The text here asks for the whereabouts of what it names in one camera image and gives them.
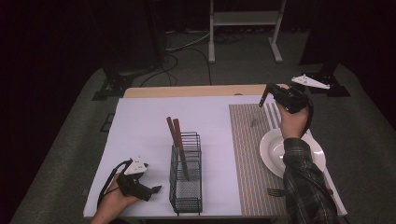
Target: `wire basket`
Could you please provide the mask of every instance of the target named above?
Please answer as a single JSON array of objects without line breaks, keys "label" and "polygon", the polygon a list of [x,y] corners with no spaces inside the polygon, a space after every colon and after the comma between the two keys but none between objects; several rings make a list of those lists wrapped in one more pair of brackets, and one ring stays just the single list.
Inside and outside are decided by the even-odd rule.
[{"label": "wire basket", "polygon": [[181,133],[181,139],[182,151],[172,145],[169,201],[177,215],[200,215],[203,211],[200,136],[197,133]]}]

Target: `table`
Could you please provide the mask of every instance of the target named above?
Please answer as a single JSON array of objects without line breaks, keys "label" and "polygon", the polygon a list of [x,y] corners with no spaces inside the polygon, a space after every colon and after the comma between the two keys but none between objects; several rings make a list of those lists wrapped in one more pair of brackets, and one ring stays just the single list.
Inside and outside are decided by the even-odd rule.
[{"label": "table", "polygon": [[[281,214],[248,216],[243,213],[233,151],[229,105],[256,105],[265,85],[131,88],[120,99],[103,158],[92,183],[84,217],[96,210],[100,189],[121,161],[140,156],[149,164],[140,179],[151,188],[163,185],[150,201],[127,208],[122,217],[177,217],[169,203],[169,166],[172,137],[166,117],[180,120],[182,132],[201,135],[204,211],[182,217],[281,217]],[[266,103],[273,103],[268,97]],[[327,170],[324,172],[339,215],[347,214]]]}]

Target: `black curtain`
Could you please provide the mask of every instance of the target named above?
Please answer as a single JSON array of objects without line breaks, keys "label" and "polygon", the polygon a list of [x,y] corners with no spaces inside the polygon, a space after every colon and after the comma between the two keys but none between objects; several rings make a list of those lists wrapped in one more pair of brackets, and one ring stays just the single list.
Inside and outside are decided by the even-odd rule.
[{"label": "black curtain", "polygon": [[301,64],[341,63],[396,127],[396,4],[394,1],[321,0]]},{"label": "black curtain", "polygon": [[84,1],[1,1],[0,17],[0,222],[8,223],[101,64]]}]

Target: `plaid sleeve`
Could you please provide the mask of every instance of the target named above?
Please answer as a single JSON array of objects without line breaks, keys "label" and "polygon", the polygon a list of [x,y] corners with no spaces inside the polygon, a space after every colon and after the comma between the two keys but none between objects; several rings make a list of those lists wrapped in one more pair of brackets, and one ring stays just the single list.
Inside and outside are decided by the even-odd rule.
[{"label": "plaid sleeve", "polygon": [[300,138],[284,141],[283,184],[290,223],[339,223],[334,202],[326,195],[323,173],[312,162],[309,145]]}]

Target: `white plate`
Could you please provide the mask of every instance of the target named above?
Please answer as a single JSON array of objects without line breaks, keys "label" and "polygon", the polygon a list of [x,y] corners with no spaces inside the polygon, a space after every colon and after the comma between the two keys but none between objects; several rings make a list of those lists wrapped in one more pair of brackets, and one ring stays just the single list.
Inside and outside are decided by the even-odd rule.
[{"label": "white plate", "polygon": [[[305,134],[302,139],[311,147],[312,160],[323,172],[326,167],[326,158],[322,148],[309,134]],[[266,133],[260,141],[260,155],[268,169],[280,178],[283,178],[285,172],[285,164],[282,160],[283,154],[285,154],[285,148],[283,147],[283,137],[280,129],[273,129]]]}]

